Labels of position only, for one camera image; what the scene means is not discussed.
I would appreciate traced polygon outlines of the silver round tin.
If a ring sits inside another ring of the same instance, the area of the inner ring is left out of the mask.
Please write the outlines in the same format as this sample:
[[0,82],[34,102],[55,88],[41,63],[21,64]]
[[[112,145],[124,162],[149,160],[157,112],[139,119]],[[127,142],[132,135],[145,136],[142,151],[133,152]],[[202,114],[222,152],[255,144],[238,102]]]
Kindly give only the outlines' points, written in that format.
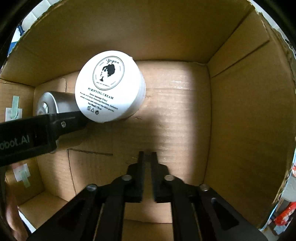
[[48,91],[45,92],[38,100],[36,115],[68,113],[79,111],[75,101],[75,94]]

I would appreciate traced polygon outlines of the white cream jar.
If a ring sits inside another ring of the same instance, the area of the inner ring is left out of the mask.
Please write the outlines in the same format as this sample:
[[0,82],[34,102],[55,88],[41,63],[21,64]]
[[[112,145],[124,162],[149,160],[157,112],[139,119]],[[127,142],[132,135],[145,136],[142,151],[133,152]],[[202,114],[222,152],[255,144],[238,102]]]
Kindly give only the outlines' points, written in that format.
[[92,57],[80,70],[75,100],[87,118],[97,123],[128,118],[144,102],[146,83],[131,56],[105,51]]

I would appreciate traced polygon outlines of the open cardboard box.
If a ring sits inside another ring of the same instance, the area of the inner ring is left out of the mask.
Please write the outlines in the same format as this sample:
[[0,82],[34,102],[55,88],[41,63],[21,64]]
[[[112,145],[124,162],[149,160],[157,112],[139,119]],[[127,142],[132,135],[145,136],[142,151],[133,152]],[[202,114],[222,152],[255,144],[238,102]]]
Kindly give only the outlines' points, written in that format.
[[133,58],[146,83],[128,118],[60,136],[46,154],[1,166],[2,240],[93,240],[89,184],[125,175],[144,152],[144,192],[122,240],[174,240],[154,200],[151,154],[199,187],[209,240],[266,240],[295,156],[295,55],[250,1],[54,1],[15,46],[37,1],[1,1],[1,123],[33,118],[48,91],[75,94],[95,55]]

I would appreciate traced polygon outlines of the orange floral cloth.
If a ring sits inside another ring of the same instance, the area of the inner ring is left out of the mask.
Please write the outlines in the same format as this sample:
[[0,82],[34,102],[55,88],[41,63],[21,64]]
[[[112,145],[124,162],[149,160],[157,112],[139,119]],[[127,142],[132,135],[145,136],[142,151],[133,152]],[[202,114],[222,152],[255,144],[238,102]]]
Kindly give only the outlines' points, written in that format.
[[278,226],[283,226],[288,223],[289,217],[294,213],[296,209],[296,202],[291,202],[288,207],[275,218],[274,223]]

